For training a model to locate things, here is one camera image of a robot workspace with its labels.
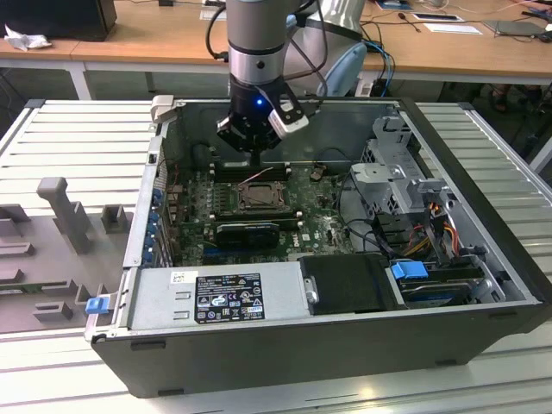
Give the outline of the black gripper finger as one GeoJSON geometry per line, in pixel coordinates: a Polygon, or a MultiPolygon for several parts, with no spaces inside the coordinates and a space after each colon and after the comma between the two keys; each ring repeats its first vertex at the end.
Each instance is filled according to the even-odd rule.
{"type": "Polygon", "coordinates": [[[229,114],[216,122],[216,133],[235,151],[249,154],[249,164],[260,164],[260,130],[246,116],[229,114]]]}
{"type": "Polygon", "coordinates": [[[281,143],[277,132],[272,128],[268,127],[263,129],[258,134],[258,149],[259,150],[268,150],[274,149],[281,143]]]}

